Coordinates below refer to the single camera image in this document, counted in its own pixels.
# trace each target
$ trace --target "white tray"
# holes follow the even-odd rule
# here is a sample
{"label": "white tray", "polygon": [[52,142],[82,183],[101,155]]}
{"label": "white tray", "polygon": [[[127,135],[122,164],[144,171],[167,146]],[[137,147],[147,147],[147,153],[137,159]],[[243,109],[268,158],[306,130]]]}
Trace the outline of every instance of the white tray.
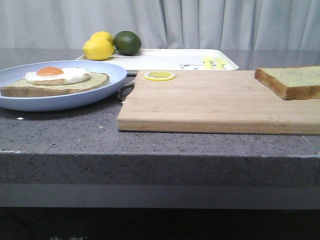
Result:
{"label": "white tray", "polygon": [[[128,75],[135,75],[139,70],[204,70],[204,56],[221,58],[226,64],[223,70],[237,70],[239,67],[221,51],[215,49],[140,49],[133,56],[124,56],[115,52],[106,62],[123,67]],[[76,60],[88,60],[84,55]]]}

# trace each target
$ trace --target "toast on cutting board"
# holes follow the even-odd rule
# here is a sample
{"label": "toast on cutting board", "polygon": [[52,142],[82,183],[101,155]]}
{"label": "toast on cutting board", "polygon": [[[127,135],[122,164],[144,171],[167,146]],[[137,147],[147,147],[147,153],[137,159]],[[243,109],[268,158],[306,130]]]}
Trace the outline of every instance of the toast on cutting board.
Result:
{"label": "toast on cutting board", "polygon": [[320,65],[257,68],[254,78],[284,100],[320,99]]}
{"label": "toast on cutting board", "polygon": [[91,78],[67,85],[35,85],[22,78],[0,88],[1,95],[5,97],[31,98],[48,97],[81,93],[106,85],[110,78],[105,73],[90,72]]}

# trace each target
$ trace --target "bread crust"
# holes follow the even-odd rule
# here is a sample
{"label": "bread crust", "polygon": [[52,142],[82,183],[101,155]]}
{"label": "bread crust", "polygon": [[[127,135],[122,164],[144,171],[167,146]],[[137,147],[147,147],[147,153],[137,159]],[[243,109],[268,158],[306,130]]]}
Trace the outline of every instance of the bread crust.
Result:
{"label": "bread crust", "polygon": [[[287,68],[307,68],[307,66]],[[320,85],[288,87],[275,77],[267,74],[263,68],[257,68],[255,70],[254,78],[284,100],[320,99]]]}

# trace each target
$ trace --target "cutting board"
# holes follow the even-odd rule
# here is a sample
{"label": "cutting board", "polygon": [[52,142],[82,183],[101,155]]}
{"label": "cutting board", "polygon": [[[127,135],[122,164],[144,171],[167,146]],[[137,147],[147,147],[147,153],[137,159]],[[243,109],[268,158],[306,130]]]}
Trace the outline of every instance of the cutting board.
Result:
{"label": "cutting board", "polygon": [[252,70],[171,70],[169,81],[145,72],[117,117],[120,131],[320,134],[320,99],[282,100]]}

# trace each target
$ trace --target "speckled stone surface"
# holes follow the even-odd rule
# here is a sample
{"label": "speckled stone surface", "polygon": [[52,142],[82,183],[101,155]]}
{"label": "speckled stone surface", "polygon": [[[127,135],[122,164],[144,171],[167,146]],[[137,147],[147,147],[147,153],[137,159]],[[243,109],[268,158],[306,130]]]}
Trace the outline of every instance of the speckled stone surface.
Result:
{"label": "speckled stone surface", "polygon": [[[52,49],[4,53],[9,61],[0,55],[0,69],[81,55]],[[240,70],[320,63],[317,51],[224,53]],[[120,132],[121,106],[114,94],[63,111],[0,108],[0,184],[320,186],[320,136]]]}

